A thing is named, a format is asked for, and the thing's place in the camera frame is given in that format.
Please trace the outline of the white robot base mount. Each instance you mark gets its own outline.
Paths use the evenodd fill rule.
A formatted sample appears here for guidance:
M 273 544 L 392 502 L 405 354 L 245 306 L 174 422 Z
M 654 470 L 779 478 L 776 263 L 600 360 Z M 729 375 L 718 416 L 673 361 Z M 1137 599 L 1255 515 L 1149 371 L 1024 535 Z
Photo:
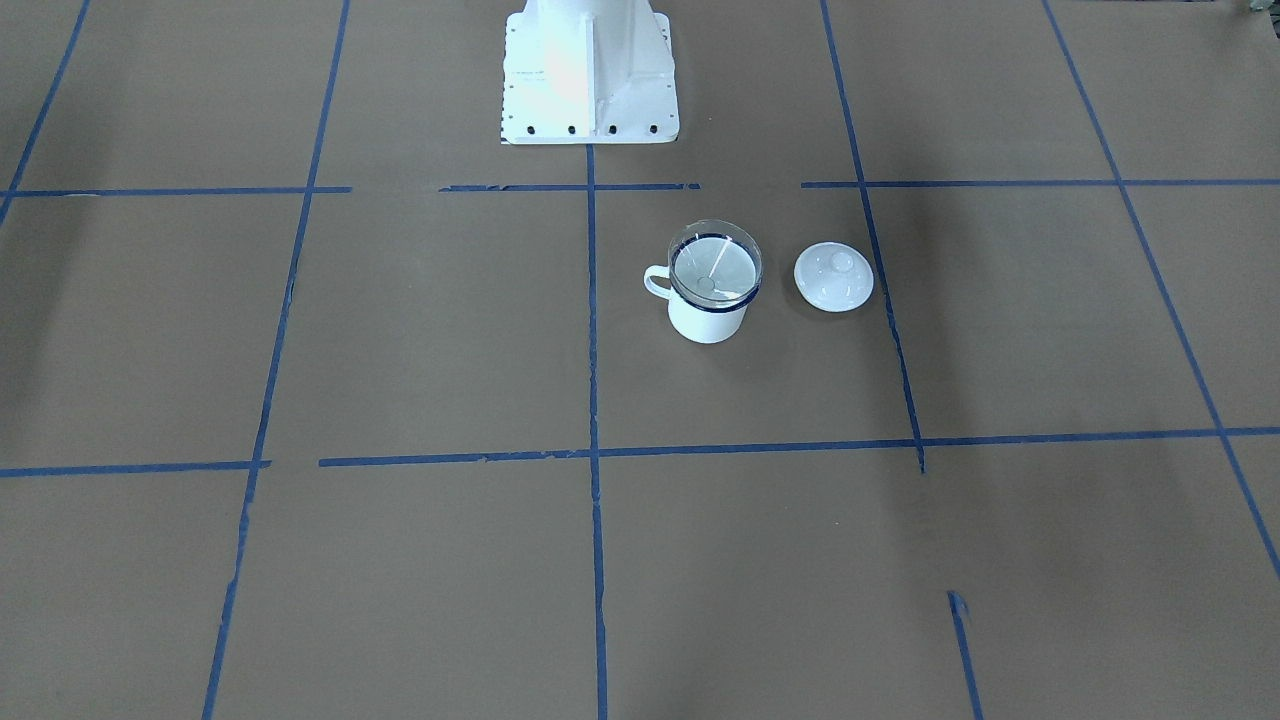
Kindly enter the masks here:
M 500 141 L 672 143 L 669 18 L 649 1 L 527 1 L 506 18 Z

